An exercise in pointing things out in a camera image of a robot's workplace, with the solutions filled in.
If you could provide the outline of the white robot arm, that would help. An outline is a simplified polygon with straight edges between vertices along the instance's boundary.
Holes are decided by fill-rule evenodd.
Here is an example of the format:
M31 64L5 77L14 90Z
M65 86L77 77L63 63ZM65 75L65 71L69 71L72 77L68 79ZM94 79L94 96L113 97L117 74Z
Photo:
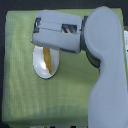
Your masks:
M110 8L98 7L84 17L42 10L35 17L32 42L40 47L76 54L84 50L100 70L89 95L89 128L127 128L123 32L119 18Z

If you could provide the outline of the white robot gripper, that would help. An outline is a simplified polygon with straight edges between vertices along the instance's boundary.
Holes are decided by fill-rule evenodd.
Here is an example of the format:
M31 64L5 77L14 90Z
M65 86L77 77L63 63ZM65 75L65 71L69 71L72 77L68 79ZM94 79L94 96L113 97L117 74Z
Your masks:
M35 17L32 42L40 47L79 54L86 49L86 19L58 11L39 11Z

